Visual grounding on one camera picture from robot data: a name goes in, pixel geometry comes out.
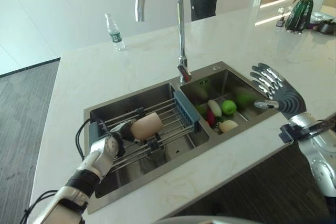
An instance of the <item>robotic arm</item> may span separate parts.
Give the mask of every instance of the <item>robotic arm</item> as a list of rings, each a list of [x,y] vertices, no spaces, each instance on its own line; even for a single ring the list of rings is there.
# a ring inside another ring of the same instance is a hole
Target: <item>robotic arm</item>
[[[82,213],[89,198],[113,165],[116,156],[124,153],[123,140],[132,141],[129,128],[133,120],[119,124],[111,133],[91,146],[90,154],[76,169],[64,187],[59,189],[52,201],[34,221],[47,223],[85,223]]]
[[[285,142],[298,141],[306,156],[317,185],[325,196],[331,216],[336,216],[336,134],[323,121],[306,111],[302,96],[274,69],[259,63],[252,66],[252,82],[270,99],[256,101],[255,106],[277,109],[289,121],[280,129]]]

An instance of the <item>faucet handle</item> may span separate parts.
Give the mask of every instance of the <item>faucet handle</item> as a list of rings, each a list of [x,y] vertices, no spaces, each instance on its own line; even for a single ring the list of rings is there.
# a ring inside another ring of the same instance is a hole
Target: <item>faucet handle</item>
[[[177,68],[178,68],[178,70],[181,73],[181,81],[182,82],[188,82],[188,81],[191,80],[191,77],[192,77],[191,73],[190,73],[189,69],[185,65],[179,64],[177,66]]]

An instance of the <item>kitchen island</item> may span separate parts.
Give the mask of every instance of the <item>kitchen island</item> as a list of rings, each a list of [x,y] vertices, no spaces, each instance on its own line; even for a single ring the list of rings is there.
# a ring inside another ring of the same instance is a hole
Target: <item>kitchen island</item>
[[[186,24],[188,67],[193,71],[223,61],[251,79],[251,66],[264,62],[301,93],[309,112],[324,119],[336,111],[335,37],[277,28],[276,20],[267,21],[278,15],[276,9],[254,7]],[[75,135],[84,109],[178,75],[177,35],[177,27],[170,27],[126,38],[126,51],[115,51],[106,42],[63,54],[32,202],[44,191],[63,186],[79,166]],[[83,217],[87,223],[151,223],[173,215],[286,147],[278,137],[286,123],[278,113]],[[31,219],[45,203],[37,205]]]

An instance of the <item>metal rack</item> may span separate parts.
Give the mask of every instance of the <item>metal rack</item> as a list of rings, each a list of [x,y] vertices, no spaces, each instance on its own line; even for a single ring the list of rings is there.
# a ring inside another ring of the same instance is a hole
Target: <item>metal rack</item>
[[[188,136],[194,131],[194,126],[189,123],[189,120],[177,108],[176,100],[174,98],[158,103],[148,108],[141,108],[143,115],[148,115],[156,112],[163,123],[161,129],[155,136],[147,139],[144,144],[137,145],[125,141],[125,154],[122,157],[114,160],[110,173],[128,166],[145,157],[151,157],[153,154],[163,154],[165,145],[177,140],[180,137],[186,136],[190,144],[195,147],[192,139]],[[139,117],[139,109],[125,113],[123,115],[108,119],[105,121],[107,128],[111,130],[118,124]]]

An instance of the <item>red radish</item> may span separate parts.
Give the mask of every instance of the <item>red radish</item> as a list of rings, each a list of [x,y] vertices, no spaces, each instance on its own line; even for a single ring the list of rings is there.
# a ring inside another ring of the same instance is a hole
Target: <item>red radish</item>
[[[214,113],[212,113],[211,109],[208,108],[206,112],[206,120],[210,126],[214,126],[216,124],[216,117]]]

